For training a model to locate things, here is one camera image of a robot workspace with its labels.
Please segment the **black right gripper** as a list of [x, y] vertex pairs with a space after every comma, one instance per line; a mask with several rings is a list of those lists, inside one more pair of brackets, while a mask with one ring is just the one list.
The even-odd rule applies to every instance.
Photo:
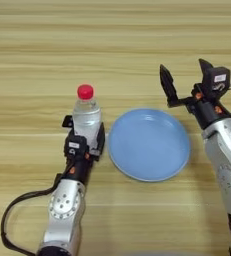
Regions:
[[[199, 59], [199, 64], [203, 73], [213, 68], [210, 62], [202, 58]], [[188, 112], [195, 116], [202, 130], [215, 122], [231, 118], [231, 112], [221, 104], [218, 98], [210, 98], [210, 93], [203, 91], [201, 83], [193, 86], [191, 96], [179, 98], [173, 85], [173, 77], [163, 64], [160, 65], [160, 82], [166, 94], [168, 106], [185, 106]]]

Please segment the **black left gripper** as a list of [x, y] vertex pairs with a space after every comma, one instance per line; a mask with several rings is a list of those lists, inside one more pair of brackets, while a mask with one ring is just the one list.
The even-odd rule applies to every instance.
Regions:
[[[64, 128], [72, 129], [74, 127], [73, 117], [66, 115], [62, 122]], [[65, 151], [66, 164], [69, 170], [65, 174], [66, 179], [75, 180], [82, 183], [84, 186], [88, 184], [91, 169], [95, 161], [100, 159], [105, 145], [105, 127], [101, 123], [97, 135], [97, 150], [90, 152], [88, 149], [76, 150], [70, 148]]]

